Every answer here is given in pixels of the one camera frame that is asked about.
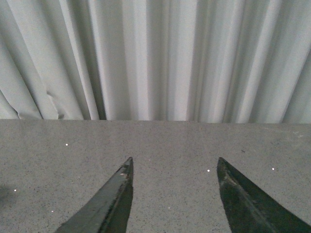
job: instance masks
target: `table surface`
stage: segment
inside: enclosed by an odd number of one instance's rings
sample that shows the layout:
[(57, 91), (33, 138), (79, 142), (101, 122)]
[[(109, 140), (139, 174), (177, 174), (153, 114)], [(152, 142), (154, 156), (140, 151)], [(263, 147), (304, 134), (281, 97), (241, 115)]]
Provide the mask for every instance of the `table surface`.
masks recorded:
[(128, 233), (231, 232), (219, 157), (311, 225), (311, 125), (0, 120), (0, 232), (55, 231), (130, 156)]

